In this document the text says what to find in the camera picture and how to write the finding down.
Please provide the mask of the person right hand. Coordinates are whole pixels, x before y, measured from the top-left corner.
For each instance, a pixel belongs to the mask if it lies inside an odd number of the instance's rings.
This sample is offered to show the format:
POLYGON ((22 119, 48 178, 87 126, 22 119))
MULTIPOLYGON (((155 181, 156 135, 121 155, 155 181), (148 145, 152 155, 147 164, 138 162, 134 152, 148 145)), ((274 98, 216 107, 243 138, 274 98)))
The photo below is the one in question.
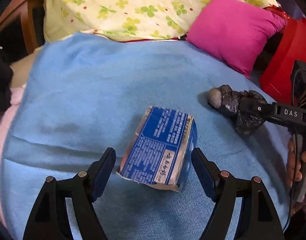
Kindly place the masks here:
MULTIPOLYGON (((302 161, 306 163, 306 151, 302 153, 302 161)), ((301 164, 296 160, 295 157, 295 145, 292 139, 288 142, 288 159, 287 159, 287 181, 288 185, 293 185, 294 181, 302 180, 302 173, 300 172, 301 164)))

